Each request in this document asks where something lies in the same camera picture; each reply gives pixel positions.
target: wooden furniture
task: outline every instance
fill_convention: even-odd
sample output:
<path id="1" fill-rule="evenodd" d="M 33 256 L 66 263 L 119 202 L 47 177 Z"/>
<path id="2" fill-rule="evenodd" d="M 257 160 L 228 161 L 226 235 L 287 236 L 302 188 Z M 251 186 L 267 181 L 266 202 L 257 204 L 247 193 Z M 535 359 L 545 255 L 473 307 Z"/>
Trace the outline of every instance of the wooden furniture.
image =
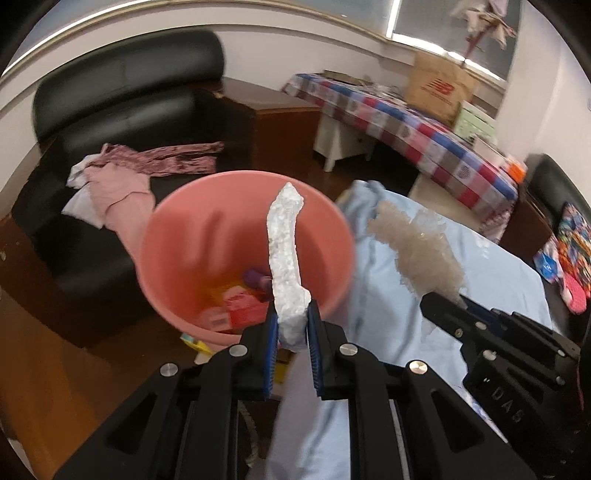
<path id="1" fill-rule="evenodd" d="M 314 139 L 320 122 L 320 108 L 299 98 L 252 83 L 224 78 L 219 95 L 232 110 L 233 127 L 241 124 L 248 138 L 247 149 L 254 170 L 281 173 L 305 181 L 311 168 Z"/>

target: desk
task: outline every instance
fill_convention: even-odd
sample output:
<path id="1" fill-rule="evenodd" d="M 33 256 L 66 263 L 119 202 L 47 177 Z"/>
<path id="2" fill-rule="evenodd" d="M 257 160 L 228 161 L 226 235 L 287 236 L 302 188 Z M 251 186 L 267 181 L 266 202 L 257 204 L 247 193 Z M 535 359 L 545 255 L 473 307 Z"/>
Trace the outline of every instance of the desk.
<path id="1" fill-rule="evenodd" d="M 315 74 L 294 75 L 283 91 L 386 143 L 480 220 L 509 210 L 517 200 L 517 185 L 505 172 L 464 146 L 445 126 L 418 112 Z"/>

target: sofa cushion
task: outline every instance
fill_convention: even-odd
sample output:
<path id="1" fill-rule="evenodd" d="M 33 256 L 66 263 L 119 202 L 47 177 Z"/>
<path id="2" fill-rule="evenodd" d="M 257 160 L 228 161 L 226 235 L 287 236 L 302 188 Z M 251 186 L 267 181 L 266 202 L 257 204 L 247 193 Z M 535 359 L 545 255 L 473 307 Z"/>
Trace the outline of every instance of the sofa cushion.
<path id="1" fill-rule="evenodd" d="M 127 38 L 74 59 L 50 73 L 35 94 L 34 128 L 44 141 L 100 109 L 155 90 L 220 80 L 217 35 L 199 27 Z"/>

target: clear plastic wrap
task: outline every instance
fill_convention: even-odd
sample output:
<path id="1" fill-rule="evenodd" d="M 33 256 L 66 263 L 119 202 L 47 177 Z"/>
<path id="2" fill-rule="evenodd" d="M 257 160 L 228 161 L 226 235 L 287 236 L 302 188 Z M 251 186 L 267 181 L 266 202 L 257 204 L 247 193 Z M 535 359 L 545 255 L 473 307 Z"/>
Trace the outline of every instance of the clear plastic wrap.
<path id="1" fill-rule="evenodd" d="M 378 203 L 378 216 L 368 221 L 367 233 L 398 253 L 396 267 L 402 282 L 422 297 L 435 291 L 463 304 L 464 271 L 445 236 L 439 215 L 423 209 L 410 219 L 392 203 Z"/>

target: red object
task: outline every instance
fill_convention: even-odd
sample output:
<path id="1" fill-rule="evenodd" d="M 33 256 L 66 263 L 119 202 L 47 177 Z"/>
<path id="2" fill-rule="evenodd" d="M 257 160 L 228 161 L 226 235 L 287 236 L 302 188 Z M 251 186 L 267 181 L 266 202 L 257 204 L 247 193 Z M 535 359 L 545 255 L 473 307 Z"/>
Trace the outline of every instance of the red object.
<path id="1" fill-rule="evenodd" d="M 563 288 L 568 290 L 572 297 L 569 303 L 565 300 L 566 306 L 569 310 L 575 314 L 583 313 L 587 310 L 587 297 L 585 296 L 585 291 L 580 283 L 568 273 L 564 273 L 563 283 Z"/>
<path id="2" fill-rule="evenodd" d="M 256 302 L 256 305 L 251 305 L 243 309 L 236 309 L 230 312 L 230 321 L 232 328 L 243 329 L 251 325 L 257 325 L 265 321 L 267 316 L 267 309 L 269 303 Z"/>
<path id="3" fill-rule="evenodd" d="M 227 299 L 226 310 L 230 314 L 232 328 L 243 329 L 265 320 L 269 303 L 261 303 L 247 291 Z"/>

